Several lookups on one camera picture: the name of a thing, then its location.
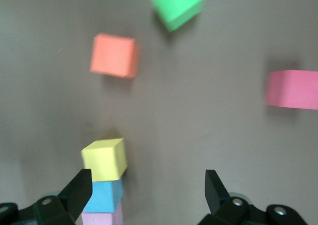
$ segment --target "gray surface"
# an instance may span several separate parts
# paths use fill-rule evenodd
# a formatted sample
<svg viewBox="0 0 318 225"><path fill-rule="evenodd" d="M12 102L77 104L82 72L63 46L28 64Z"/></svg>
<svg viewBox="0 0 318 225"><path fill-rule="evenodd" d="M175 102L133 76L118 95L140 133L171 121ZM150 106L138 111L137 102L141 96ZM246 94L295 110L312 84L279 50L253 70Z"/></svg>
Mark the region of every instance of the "gray surface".
<svg viewBox="0 0 318 225"><path fill-rule="evenodd" d="M317 0L207 0L167 34L149 0L0 0L0 201L62 189L124 137L126 225L197 224L205 169L317 223L318 112L264 104L270 70L318 70ZM134 80L89 73L99 32L142 46Z"/></svg>

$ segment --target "yellow cube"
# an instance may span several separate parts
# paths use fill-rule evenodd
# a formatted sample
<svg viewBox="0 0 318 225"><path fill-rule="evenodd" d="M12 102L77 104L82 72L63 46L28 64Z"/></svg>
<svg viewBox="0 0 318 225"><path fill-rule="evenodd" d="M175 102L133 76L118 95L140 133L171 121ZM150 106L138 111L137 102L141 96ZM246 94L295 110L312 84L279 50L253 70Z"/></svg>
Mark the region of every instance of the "yellow cube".
<svg viewBox="0 0 318 225"><path fill-rule="evenodd" d="M91 169L92 181L113 181L127 169L124 139L95 141L81 151L85 169Z"/></svg>

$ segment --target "silver bolt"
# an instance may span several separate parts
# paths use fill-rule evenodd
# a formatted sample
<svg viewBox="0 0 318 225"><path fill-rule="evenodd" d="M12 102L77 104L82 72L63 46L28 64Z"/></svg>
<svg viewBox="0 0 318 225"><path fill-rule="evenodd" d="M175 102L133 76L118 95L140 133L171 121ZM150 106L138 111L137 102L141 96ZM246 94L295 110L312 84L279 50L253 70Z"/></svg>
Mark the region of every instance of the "silver bolt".
<svg viewBox="0 0 318 225"><path fill-rule="evenodd" d="M2 207L0 208L0 213L3 213L5 211L7 211L9 209L9 207Z"/></svg>
<svg viewBox="0 0 318 225"><path fill-rule="evenodd" d="M42 201L42 205L47 205L50 202L52 202L52 199L45 199L45 200Z"/></svg>
<svg viewBox="0 0 318 225"><path fill-rule="evenodd" d="M236 206L242 206L243 205L243 201L241 199L233 199L233 203L236 205Z"/></svg>
<svg viewBox="0 0 318 225"><path fill-rule="evenodd" d="M284 216L287 214L286 210L283 209L282 207L275 207L274 210L276 213L278 213L281 216Z"/></svg>

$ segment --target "pink cube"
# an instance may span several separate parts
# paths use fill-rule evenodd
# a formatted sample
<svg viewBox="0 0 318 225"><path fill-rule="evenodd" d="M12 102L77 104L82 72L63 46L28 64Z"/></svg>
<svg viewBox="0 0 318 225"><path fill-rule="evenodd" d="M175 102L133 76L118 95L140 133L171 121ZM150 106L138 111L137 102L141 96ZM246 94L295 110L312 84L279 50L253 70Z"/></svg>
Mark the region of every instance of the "pink cube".
<svg viewBox="0 0 318 225"><path fill-rule="evenodd" d="M121 203L114 213L82 213L83 225L123 225Z"/></svg>
<svg viewBox="0 0 318 225"><path fill-rule="evenodd" d="M318 110L318 72L285 70L270 73L266 103Z"/></svg>
<svg viewBox="0 0 318 225"><path fill-rule="evenodd" d="M135 39L100 33L94 38L90 71L117 77L136 76L140 46Z"/></svg>

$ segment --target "cube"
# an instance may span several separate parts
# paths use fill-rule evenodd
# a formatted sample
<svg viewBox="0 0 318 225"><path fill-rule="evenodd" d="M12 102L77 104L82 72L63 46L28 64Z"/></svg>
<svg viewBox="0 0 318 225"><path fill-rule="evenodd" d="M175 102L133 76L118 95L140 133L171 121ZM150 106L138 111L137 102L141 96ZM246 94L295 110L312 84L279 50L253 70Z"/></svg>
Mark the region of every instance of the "cube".
<svg viewBox="0 0 318 225"><path fill-rule="evenodd" d="M151 0L158 16L174 31L203 10L204 0Z"/></svg>
<svg viewBox="0 0 318 225"><path fill-rule="evenodd" d="M81 155L85 169L91 169L93 182L118 180L127 169L123 138L95 141Z"/></svg>
<svg viewBox="0 0 318 225"><path fill-rule="evenodd" d="M318 110L318 72L285 70L270 73L266 103Z"/></svg>
<svg viewBox="0 0 318 225"><path fill-rule="evenodd" d="M122 225L123 212L121 202L114 213L82 213L83 225Z"/></svg>
<svg viewBox="0 0 318 225"><path fill-rule="evenodd" d="M90 71L117 77L136 76L140 46L133 38L100 33L94 38Z"/></svg>
<svg viewBox="0 0 318 225"><path fill-rule="evenodd" d="M124 191L122 179L93 182L93 193L84 207L85 213L114 213Z"/></svg>

